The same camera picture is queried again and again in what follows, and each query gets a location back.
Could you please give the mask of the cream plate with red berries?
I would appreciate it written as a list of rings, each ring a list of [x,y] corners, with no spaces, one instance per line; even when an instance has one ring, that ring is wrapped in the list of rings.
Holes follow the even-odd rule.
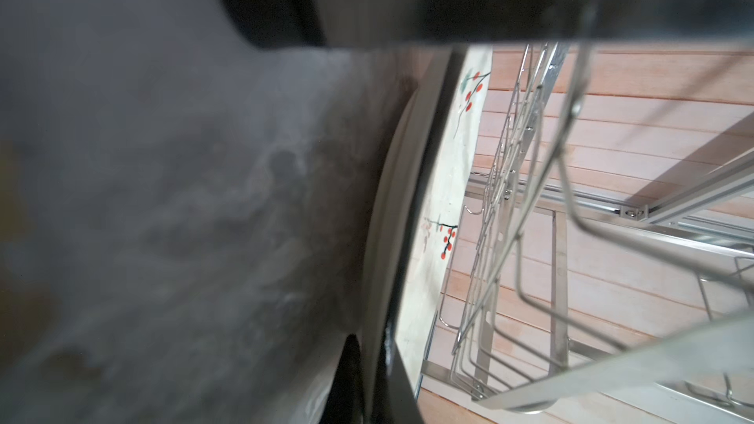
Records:
[[[400,117],[380,176],[364,258],[365,400],[395,347],[415,386],[463,211],[493,49],[435,54]]]

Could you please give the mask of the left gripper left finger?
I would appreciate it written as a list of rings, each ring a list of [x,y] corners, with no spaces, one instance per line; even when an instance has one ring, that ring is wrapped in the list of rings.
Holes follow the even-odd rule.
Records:
[[[406,367],[394,347],[381,347],[373,390],[368,392],[365,385],[361,345],[357,336],[351,334],[345,340],[320,421],[331,424],[424,422]]]

